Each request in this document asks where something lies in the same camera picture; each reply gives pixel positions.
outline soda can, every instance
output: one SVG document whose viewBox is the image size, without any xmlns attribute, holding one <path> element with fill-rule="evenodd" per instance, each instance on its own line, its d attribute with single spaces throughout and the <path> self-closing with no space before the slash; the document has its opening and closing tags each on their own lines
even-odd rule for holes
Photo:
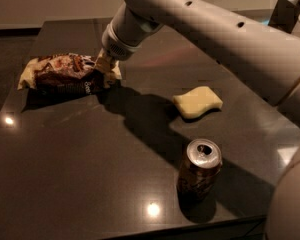
<svg viewBox="0 0 300 240">
<path fill-rule="evenodd" d="M 177 190 L 179 197 L 202 201 L 209 193 L 222 167 L 219 147 L 207 139 L 195 139 L 185 148 Z"/>
</svg>

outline robotic arm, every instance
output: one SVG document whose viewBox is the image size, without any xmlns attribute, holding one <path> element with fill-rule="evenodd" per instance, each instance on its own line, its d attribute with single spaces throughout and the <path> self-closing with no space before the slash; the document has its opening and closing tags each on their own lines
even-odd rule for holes
<svg viewBox="0 0 300 240">
<path fill-rule="evenodd" d="M 102 37 L 108 56 L 127 60 L 170 26 L 221 62 L 300 127 L 300 38 L 201 0 L 125 0 Z M 300 149 L 276 188 L 267 239 L 300 239 Z"/>
</svg>

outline table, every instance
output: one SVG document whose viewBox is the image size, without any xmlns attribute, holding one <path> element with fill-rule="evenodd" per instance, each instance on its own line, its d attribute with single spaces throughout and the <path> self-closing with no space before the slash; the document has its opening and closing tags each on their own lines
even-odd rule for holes
<svg viewBox="0 0 300 240">
<path fill-rule="evenodd" d="M 109 20 L 46 22 L 29 58 L 98 54 Z M 11 89 L 0 112 L 0 239 L 99 239 L 265 217 L 300 130 L 168 27 L 120 68 L 120 84 L 77 99 Z M 222 111 L 185 121 L 171 98 L 198 86 L 219 95 Z M 217 143 L 224 166 L 206 200 L 185 205 L 175 185 L 195 138 Z"/>
</svg>

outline yellow sponge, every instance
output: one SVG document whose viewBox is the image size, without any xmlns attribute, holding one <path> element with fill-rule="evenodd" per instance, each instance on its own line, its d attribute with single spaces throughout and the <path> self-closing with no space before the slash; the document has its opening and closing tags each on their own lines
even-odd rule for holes
<svg viewBox="0 0 300 240">
<path fill-rule="evenodd" d="M 185 119 L 195 119 L 210 109 L 222 107 L 222 100 L 207 86 L 173 96 L 173 103 Z"/>
</svg>

